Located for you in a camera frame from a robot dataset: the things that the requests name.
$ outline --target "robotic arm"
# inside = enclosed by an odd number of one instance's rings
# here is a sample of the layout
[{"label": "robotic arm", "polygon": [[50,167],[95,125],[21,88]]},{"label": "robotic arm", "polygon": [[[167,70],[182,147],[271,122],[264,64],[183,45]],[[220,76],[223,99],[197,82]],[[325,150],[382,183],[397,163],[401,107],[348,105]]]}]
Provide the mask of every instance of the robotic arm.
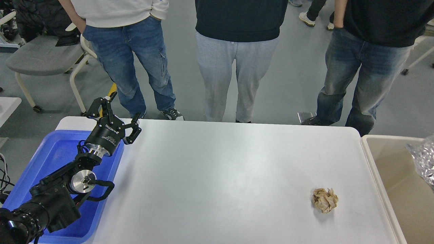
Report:
[{"label": "robotic arm", "polygon": [[[79,219],[79,208],[84,201],[108,197],[115,184],[98,180],[92,169],[101,164],[104,156],[113,155],[121,139],[131,144],[141,132],[137,122],[139,114],[127,125],[113,115],[110,103],[116,94],[93,101],[88,118],[97,120],[97,125],[85,141],[79,142],[72,162],[41,179],[30,189],[32,198],[19,208],[13,211],[0,208],[0,244],[27,244],[33,240],[36,244],[45,229],[58,231]],[[96,119],[100,106],[102,117]],[[132,128],[132,133],[126,137],[127,128]],[[95,185],[108,187],[103,196],[90,197]]]}]

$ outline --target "black jacket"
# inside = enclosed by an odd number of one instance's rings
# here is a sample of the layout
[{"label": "black jacket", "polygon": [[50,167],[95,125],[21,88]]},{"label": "black jacket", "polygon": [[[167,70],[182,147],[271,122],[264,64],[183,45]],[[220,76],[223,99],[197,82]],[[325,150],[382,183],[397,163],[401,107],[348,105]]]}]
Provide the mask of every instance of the black jacket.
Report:
[{"label": "black jacket", "polygon": [[285,17],[287,0],[195,0],[196,30],[231,42],[275,39]]},{"label": "black jacket", "polygon": [[16,23],[20,36],[27,42],[46,31],[58,36],[56,46],[67,46],[79,42],[79,31],[65,31],[71,20],[58,0],[13,0]]},{"label": "black jacket", "polygon": [[372,44],[405,47],[432,18],[433,0],[348,0],[344,28]]}]

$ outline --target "chair leg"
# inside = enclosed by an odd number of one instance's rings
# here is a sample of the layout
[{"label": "chair leg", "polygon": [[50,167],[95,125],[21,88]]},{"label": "chair leg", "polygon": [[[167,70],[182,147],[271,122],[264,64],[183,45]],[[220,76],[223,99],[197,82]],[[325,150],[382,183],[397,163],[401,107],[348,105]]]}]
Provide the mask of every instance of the chair leg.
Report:
[{"label": "chair leg", "polygon": [[23,91],[24,95],[26,96],[27,101],[29,102],[30,106],[35,107],[36,104],[33,101],[32,96],[30,95],[29,91],[25,87],[23,80],[21,79],[20,73],[15,72],[15,78],[16,78],[16,81],[18,82],[18,85],[21,87],[21,90]]},{"label": "chair leg", "polygon": [[74,68],[74,70],[71,73],[71,76],[69,77],[69,83],[72,88],[72,92],[74,92],[74,95],[76,96],[77,103],[79,104],[81,112],[84,114],[86,113],[86,108],[84,107],[83,101],[80,97],[79,91],[76,86],[75,78],[77,73],[81,70],[81,68],[86,64],[86,62],[89,60],[91,56],[89,54],[86,54],[83,59],[78,63],[77,67]]},{"label": "chair leg", "polygon": [[411,69],[413,66],[415,66],[418,62],[420,62],[422,59],[424,59],[426,56],[430,55],[434,51],[434,47],[429,49],[426,53],[424,53],[422,56],[420,56],[416,61],[414,61],[408,69]]}]

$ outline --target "aluminum foil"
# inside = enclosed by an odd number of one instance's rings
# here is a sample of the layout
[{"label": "aluminum foil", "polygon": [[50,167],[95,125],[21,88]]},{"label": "aluminum foil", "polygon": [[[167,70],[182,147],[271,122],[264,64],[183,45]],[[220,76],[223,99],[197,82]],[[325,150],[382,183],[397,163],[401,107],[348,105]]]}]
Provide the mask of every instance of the aluminum foil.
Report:
[{"label": "aluminum foil", "polygon": [[407,144],[405,147],[413,156],[416,172],[434,191],[434,135],[419,145]]}]

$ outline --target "sneaker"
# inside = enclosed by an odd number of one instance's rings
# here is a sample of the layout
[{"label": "sneaker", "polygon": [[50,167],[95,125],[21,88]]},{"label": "sneaker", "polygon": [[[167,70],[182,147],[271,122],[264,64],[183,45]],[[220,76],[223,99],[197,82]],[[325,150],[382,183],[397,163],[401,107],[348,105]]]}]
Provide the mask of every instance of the sneaker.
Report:
[{"label": "sneaker", "polygon": [[335,28],[335,25],[333,23],[329,23],[329,25],[327,25],[327,30],[329,31],[333,31],[333,29]]},{"label": "sneaker", "polygon": [[176,108],[172,108],[166,111],[161,111],[161,113],[168,117],[170,120],[185,120],[184,116],[176,110]]},{"label": "sneaker", "polygon": [[319,123],[319,120],[316,116],[314,117],[310,117],[309,119],[303,121],[303,123],[301,123],[302,125],[321,125]]},{"label": "sneaker", "polygon": [[315,21],[311,21],[308,17],[307,17],[307,12],[304,13],[300,13],[299,14],[299,19],[301,21],[303,21],[307,26],[309,27],[314,27],[315,26]]},{"label": "sneaker", "polygon": [[139,119],[143,119],[143,117],[146,115],[146,111],[143,113],[143,115],[142,116],[139,116]]},{"label": "sneaker", "polygon": [[296,7],[301,7],[303,5],[301,0],[288,0],[288,3]]},{"label": "sneaker", "polygon": [[[239,121],[236,119],[236,120],[235,120],[235,123],[242,123],[242,122],[239,122]],[[251,123],[251,121],[246,122],[246,123]]]}]

